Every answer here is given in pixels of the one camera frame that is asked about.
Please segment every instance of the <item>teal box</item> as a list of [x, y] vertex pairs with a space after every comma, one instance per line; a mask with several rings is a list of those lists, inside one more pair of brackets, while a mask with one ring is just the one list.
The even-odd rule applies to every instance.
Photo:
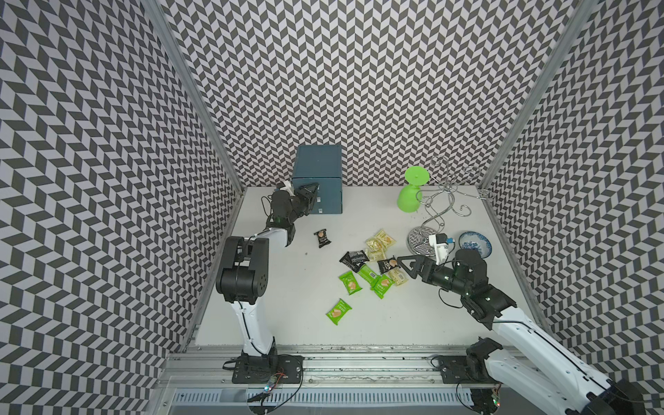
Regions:
[[295, 156], [293, 186], [318, 183], [318, 198], [312, 214], [339, 214], [343, 211], [341, 144], [300, 145]]

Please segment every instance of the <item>black snack package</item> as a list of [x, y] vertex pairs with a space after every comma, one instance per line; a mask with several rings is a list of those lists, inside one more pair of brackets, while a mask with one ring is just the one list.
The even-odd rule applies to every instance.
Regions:
[[348, 255], [350, 255], [351, 261], [354, 264], [362, 265], [365, 262], [369, 262], [369, 257], [364, 251], [350, 251], [348, 252]]
[[351, 253], [350, 253], [350, 252], [346, 252], [346, 253], [344, 254], [344, 256], [341, 257], [341, 259], [339, 260], [339, 262], [342, 263], [342, 264], [344, 264], [344, 265], [346, 265], [346, 266], [347, 266], [348, 268], [350, 268], [353, 272], [359, 272], [359, 271], [360, 271], [360, 268], [362, 268], [362, 264], [364, 264], [364, 262], [363, 262], [362, 264], [356, 264], [356, 263], [354, 263], [354, 262], [352, 261], [352, 259], [351, 259]]
[[321, 229], [318, 232], [314, 232], [313, 234], [318, 236], [318, 248], [322, 248], [327, 244], [332, 243], [329, 239], [327, 239], [327, 229]]
[[389, 270], [398, 268], [399, 264], [396, 262], [396, 258], [393, 256], [386, 260], [378, 261], [378, 269], [381, 274], [385, 274]]

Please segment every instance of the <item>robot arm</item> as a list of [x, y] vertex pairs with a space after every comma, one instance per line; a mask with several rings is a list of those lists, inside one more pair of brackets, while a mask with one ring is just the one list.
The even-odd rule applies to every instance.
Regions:
[[[229, 368], [233, 370], [232, 381], [267, 383], [266, 393], [260, 395], [262, 400], [272, 390], [269, 385], [278, 370], [281, 383], [302, 380], [302, 357], [277, 353], [276, 341], [266, 325], [262, 296], [268, 287], [270, 245], [273, 251], [290, 245], [295, 220], [311, 212], [317, 194], [318, 183], [294, 189], [285, 182], [272, 193], [265, 229], [249, 238], [229, 236], [221, 254], [216, 290], [231, 303], [244, 337], [241, 355], [227, 362], [235, 364]], [[252, 407], [256, 413], [265, 413], [262, 400], [261, 405]]]
[[[465, 380], [502, 382], [548, 415], [645, 414], [643, 403], [630, 402], [641, 400], [632, 383], [613, 383], [537, 327], [513, 299], [489, 284], [487, 264], [477, 251], [459, 250], [449, 261], [451, 268], [421, 255], [397, 261], [411, 278], [420, 276], [427, 284], [459, 294], [461, 304], [476, 321], [508, 340], [539, 370], [523, 366], [494, 340], [480, 339], [467, 350], [462, 368]], [[404, 261], [411, 261], [410, 267]]]

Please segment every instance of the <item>food packet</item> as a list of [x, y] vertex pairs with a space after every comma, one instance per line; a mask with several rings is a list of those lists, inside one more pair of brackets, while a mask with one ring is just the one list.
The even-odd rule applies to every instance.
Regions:
[[343, 285], [346, 287], [348, 295], [353, 295], [362, 289], [362, 287], [357, 283], [357, 280], [355, 279], [352, 271], [348, 271], [346, 274], [340, 275], [339, 279], [343, 281]]
[[354, 264], [362, 265], [369, 261], [369, 257], [364, 251], [349, 251], [348, 255], [350, 255], [351, 261], [353, 261]]
[[327, 229], [321, 229], [318, 232], [314, 232], [313, 234], [318, 236], [318, 248], [322, 248], [325, 245], [332, 243], [332, 241], [327, 239]]
[[369, 238], [367, 239], [366, 243], [367, 246], [369, 247], [367, 254], [371, 252], [378, 252], [384, 250], [382, 243], [376, 238]]
[[378, 261], [378, 269], [380, 270], [381, 274], [386, 274], [387, 271], [393, 270], [395, 268], [398, 268], [399, 264], [396, 261], [396, 258], [393, 256], [388, 260], [381, 260]]
[[376, 281], [378, 281], [379, 275], [373, 272], [371, 268], [369, 268], [366, 264], [362, 265], [362, 268], [357, 272], [360, 274], [360, 277], [364, 278], [366, 282], [369, 283], [370, 286], [374, 286], [376, 284]]
[[353, 272], [360, 272], [360, 267], [362, 264], [356, 264], [353, 261], [351, 261], [351, 255], [349, 252], [346, 252], [341, 259], [339, 260], [340, 263], [346, 265], [348, 268], [350, 268]]
[[385, 252], [383, 252], [383, 250], [379, 250], [379, 251], [375, 251], [375, 252], [367, 250], [367, 257], [369, 257], [370, 261], [381, 261], [381, 260], [384, 260], [384, 259], [387, 258], [385, 256]]
[[386, 250], [387, 248], [391, 247], [392, 245], [396, 244], [396, 241], [385, 232], [385, 230], [381, 229], [378, 231], [376, 236], [374, 236], [380, 243], [383, 245], [384, 249]]
[[400, 286], [401, 284], [405, 284], [406, 282], [408, 282], [408, 276], [406, 276], [404, 272], [399, 268], [389, 270], [387, 272], [387, 276], [390, 277], [392, 281], [394, 281], [394, 284], [396, 286]]
[[332, 310], [327, 312], [327, 316], [332, 320], [332, 323], [335, 325], [339, 325], [339, 320], [348, 312], [348, 310], [352, 310], [353, 308], [346, 303], [346, 301], [343, 301], [341, 298], [339, 298], [339, 302], [332, 307]]
[[381, 276], [378, 281], [376, 281], [376, 284], [373, 286], [372, 290], [382, 299], [392, 284], [394, 284], [394, 282], [392, 282], [388, 276]]

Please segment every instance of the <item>stand base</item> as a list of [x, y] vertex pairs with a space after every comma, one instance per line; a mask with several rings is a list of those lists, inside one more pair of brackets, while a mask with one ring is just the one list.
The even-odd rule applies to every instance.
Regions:
[[468, 366], [468, 356], [438, 356], [437, 360], [444, 384], [497, 383], [488, 375], [472, 373]]
[[238, 357], [233, 370], [233, 383], [267, 384], [270, 376], [284, 373], [279, 380], [283, 383], [300, 383], [302, 379], [302, 356], [277, 355], [277, 348], [272, 348], [267, 355], [250, 356], [244, 351]]
[[438, 367], [444, 384], [477, 383], [468, 375], [465, 365], [466, 356], [438, 356]]

